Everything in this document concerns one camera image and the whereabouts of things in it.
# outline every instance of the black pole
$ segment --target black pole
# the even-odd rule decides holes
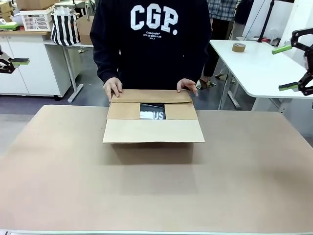
[[[261,32],[261,35],[260,35],[259,40],[258,40],[259,43],[262,42],[262,39],[263,39],[265,30],[266,30],[266,27],[267,27],[267,25],[268,25],[268,20],[269,20],[270,14],[272,13],[274,4],[275,4],[275,0],[272,0],[272,1],[270,2],[269,10],[268,10],[268,15],[266,16],[266,19],[265,19],[265,22],[264,22],[264,26],[263,26],[263,28],[262,28],[262,32]]]

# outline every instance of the person's left hand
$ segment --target person's left hand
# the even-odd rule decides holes
[[[196,87],[196,83],[187,78],[183,78],[181,81],[177,83],[177,92],[179,93],[182,88],[187,87],[190,91],[192,91],[196,96],[198,96],[198,90]]]

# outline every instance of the cabinet door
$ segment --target cabinet door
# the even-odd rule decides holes
[[[2,51],[13,58],[13,54],[6,36],[0,37]],[[19,69],[12,74],[0,73],[0,94],[28,94]]]
[[[29,93],[60,95],[42,36],[8,36],[8,41],[15,58],[29,58],[19,67]]]

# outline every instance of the green object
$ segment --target green object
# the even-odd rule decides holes
[[[29,59],[13,59],[11,60],[13,65],[28,65]]]
[[[0,24],[0,30],[15,30],[17,27],[19,27],[19,25],[16,22],[7,22],[6,24]]]
[[[275,55],[275,54],[278,54],[280,52],[283,52],[283,51],[286,51],[286,50],[290,50],[291,48],[292,48],[291,45],[284,46],[284,47],[279,47],[277,49],[272,50],[272,54]]]
[[[298,89],[298,83],[297,82],[292,82],[292,83],[288,83],[285,85],[281,85],[278,86],[279,91],[285,91],[285,90],[289,90],[289,89]]]

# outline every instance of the striped bag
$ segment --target striped bag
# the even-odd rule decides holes
[[[80,42],[76,25],[76,16],[57,16],[51,14],[53,26],[51,31],[51,40],[63,46],[70,46]]]

